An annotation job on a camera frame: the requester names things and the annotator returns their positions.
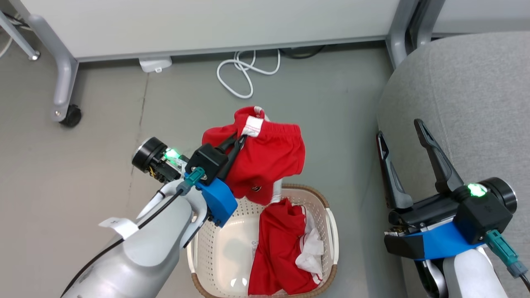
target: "white panel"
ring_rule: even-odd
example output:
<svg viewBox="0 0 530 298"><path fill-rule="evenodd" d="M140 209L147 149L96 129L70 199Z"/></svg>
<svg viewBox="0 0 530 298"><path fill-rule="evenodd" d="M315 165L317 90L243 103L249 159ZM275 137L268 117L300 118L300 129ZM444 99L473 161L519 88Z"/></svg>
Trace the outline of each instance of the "white panel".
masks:
<svg viewBox="0 0 530 298"><path fill-rule="evenodd" d="M74 57L384 36L399 0L22 0Z"/></svg>
<svg viewBox="0 0 530 298"><path fill-rule="evenodd" d="M530 30L529 0L446 0L434 33Z"/></svg>

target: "gray metal leg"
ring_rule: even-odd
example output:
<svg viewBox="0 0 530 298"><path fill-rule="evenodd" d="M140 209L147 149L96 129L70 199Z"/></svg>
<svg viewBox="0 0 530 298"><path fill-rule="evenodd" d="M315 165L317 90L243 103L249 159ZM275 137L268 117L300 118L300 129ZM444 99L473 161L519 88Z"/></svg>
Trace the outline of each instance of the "gray metal leg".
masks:
<svg viewBox="0 0 530 298"><path fill-rule="evenodd" d="M35 33L57 63L58 75L51 117L54 121L62 121L70 104L79 62L72 56L43 17L31 14L26 20L31 23Z"/></svg>
<svg viewBox="0 0 530 298"><path fill-rule="evenodd" d="M432 30L445 0L423 0L410 25L412 45L417 49L431 41Z"/></svg>
<svg viewBox="0 0 530 298"><path fill-rule="evenodd" d="M405 33L417 5L418 0L400 0L397 5L394 20L386 37L386 48L394 69L407 57Z"/></svg>
<svg viewBox="0 0 530 298"><path fill-rule="evenodd" d="M11 22L5 17L5 15L0 11L0 27L2 27L7 34L13 38L17 45L19 45L30 60L39 59L39 51L35 51L30 44L22 37L20 32L11 24Z"/></svg>

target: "gray sofa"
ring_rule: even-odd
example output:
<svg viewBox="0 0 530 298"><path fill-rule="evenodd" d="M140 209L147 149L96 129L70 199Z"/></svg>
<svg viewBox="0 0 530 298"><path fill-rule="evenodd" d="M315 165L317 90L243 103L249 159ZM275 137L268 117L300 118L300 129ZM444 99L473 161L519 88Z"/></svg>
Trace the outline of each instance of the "gray sofa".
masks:
<svg viewBox="0 0 530 298"><path fill-rule="evenodd" d="M435 177L413 119L421 118L465 182L500 177L515 189L517 212L504 232L530 266L530 32L440 39L420 47L385 87L378 124L405 190L434 194ZM510 298L528 297L520 279L487 250ZM409 297L425 297L404 268Z"/></svg>

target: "white plastic basket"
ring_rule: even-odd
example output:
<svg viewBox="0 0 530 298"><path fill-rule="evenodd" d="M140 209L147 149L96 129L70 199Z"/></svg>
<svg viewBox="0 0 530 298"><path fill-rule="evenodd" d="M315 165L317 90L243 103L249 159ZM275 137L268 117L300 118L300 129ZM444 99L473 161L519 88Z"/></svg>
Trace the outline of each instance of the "white plastic basket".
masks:
<svg viewBox="0 0 530 298"><path fill-rule="evenodd" d="M324 241L322 256L323 279L313 291L274 297L315 297L331 285L337 273L339 235L333 213L326 199L315 189L302 185L283 185L282 196L293 205L304 205L315 219ZM253 252L259 234L259 216L264 206L246 198L238 200L237 210L220 229L206 222L187 247L188 265L193 283L206 298L248 297L248 280L253 263Z"/></svg>

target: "green light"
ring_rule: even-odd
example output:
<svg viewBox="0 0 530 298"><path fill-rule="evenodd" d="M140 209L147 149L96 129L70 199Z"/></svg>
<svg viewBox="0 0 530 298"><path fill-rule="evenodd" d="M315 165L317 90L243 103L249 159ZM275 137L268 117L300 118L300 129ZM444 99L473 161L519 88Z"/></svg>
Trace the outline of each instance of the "green light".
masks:
<svg viewBox="0 0 530 298"><path fill-rule="evenodd" d="M476 183L469 184L467 188L469 188L471 195L475 197L482 197L488 192L484 186Z"/></svg>
<svg viewBox="0 0 530 298"><path fill-rule="evenodd" d="M164 155L167 159L177 159L180 157L180 154L175 149L169 149Z"/></svg>

